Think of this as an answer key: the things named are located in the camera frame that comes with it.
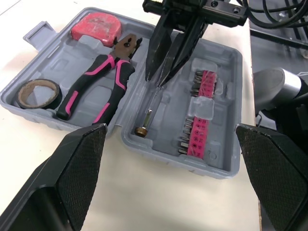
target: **pink and black pliers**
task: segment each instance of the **pink and black pliers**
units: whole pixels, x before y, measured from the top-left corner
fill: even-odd
[[[129,34],[119,42],[115,41],[114,50],[109,55],[100,54],[97,56],[92,66],[68,91],[68,94],[57,111],[57,117],[63,120],[69,120],[86,90],[95,81],[116,67],[115,85],[111,96],[93,121],[93,124],[106,123],[108,125],[117,110],[121,98],[125,94],[129,76],[135,72],[135,68],[129,61],[141,42],[142,38],[137,39],[136,35]]]

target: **screw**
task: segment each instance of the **screw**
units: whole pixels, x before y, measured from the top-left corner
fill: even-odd
[[[241,9],[239,7],[234,7],[233,8],[233,13],[239,13]]]
[[[211,2],[211,7],[217,7],[217,6],[218,6],[218,2],[216,1]]]

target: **white table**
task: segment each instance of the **white table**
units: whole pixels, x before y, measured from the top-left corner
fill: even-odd
[[[95,6],[156,24],[143,0],[21,0],[0,16],[0,89],[37,54],[22,37],[40,21],[60,31],[83,8]],[[243,123],[254,123],[249,25],[209,26],[204,38],[243,55]],[[33,170],[67,132],[53,130],[0,107],[0,214]],[[83,230],[259,231],[258,200],[241,157],[229,180],[200,177],[143,158],[121,142],[120,128],[105,142],[97,188]]]

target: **gray plastic tool case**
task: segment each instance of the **gray plastic tool case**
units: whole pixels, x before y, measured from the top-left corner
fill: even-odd
[[[44,123],[54,129],[73,131],[91,125],[109,99],[115,70],[91,86],[68,121],[57,119],[55,110],[21,109],[15,101],[15,94],[25,82],[45,78],[59,84],[65,96],[74,81],[91,66],[98,54],[108,54],[112,50],[88,36],[83,36],[79,41],[71,39],[72,27],[92,12],[115,15],[122,23],[121,38],[129,33],[136,34],[138,38],[143,37],[141,46],[132,58],[136,71],[130,76],[128,90],[108,126],[109,135],[115,126],[121,126],[124,144],[146,157],[217,179],[236,175],[240,165],[240,146],[234,130],[236,124],[241,122],[242,55],[233,48],[214,42],[200,39],[190,60],[167,83],[146,138],[136,136],[134,129],[139,123],[136,121],[138,115],[144,113],[140,110],[141,102],[150,95],[150,84],[144,79],[145,59],[154,26],[96,8],[84,9],[58,34],[46,22],[40,23],[29,32],[24,39],[39,50],[39,53],[0,92],[0,104],[13,114],[33,122]],[[178,153],[179,137],[183,135],[185,118],[189,116],[190,89],[196,70],[216,71],[218,76],[213,98],[214,107],[208,104],[197,107],[197,112],[209,110],[213,114],[204,159]],[[35,89],[29,97],[38,103],[50,96],[45,90]]]

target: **magnetic bit extension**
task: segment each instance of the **magnetic bit extension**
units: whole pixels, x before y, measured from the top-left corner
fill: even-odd
[[[148,129],[148,126],[149,126],[149,123],[150,123],[151,113],[152,113],[152,109],[149,108],[146,115],[145,115],[142,127],[135,128],[135,134],[137,136],[144,138],[146,136],[146,134],[148,133],[147,129]]]

